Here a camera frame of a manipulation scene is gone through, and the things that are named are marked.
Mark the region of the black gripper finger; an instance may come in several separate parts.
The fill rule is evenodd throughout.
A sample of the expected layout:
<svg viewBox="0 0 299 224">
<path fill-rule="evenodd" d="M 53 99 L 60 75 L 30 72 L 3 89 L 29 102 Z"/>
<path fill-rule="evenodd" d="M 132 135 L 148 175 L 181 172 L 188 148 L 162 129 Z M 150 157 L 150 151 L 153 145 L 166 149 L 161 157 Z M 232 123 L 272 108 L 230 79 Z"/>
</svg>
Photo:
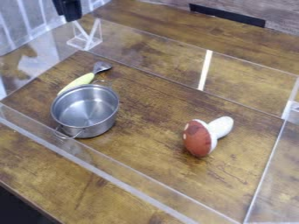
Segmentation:
<svg viewBox="0 0 299 224">
<path fill-rule="evenodd" d="M 64 17 L 68 22 L 81 18 L 81 4 L 80 0 L 62 0 L 61 1 Z"/>
<path fill-rule="evenodd" d="M 58 16 L 64 15 L 61 0 L 52 0 Z"/>
</svg>

